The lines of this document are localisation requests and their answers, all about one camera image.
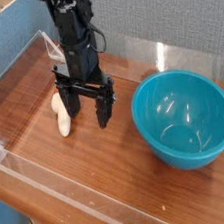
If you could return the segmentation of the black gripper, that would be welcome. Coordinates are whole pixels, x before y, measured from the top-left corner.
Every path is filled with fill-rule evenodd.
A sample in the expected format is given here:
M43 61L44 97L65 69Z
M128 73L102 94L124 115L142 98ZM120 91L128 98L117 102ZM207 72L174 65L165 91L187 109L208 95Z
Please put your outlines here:
M75 41L61 41L66 63L55 65L60 98L70 117L78 115L80 96L89 97L96 102L96 116L100 128L106 128L112 117L115 94L113 80L99 66L96 38L85 36Z

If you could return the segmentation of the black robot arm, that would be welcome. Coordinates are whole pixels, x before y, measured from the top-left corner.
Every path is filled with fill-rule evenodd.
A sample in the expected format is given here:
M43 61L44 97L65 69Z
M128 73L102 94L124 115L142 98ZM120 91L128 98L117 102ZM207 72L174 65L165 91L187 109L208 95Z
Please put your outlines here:
M106 42L101 30L91 24L90 0L40 0L58 29L60 47L66 64L55 65L56 87L70 117L79 114L80 96L96 102L100 128L106 128L115 102L114 80L99 66L98 54L104 53Z

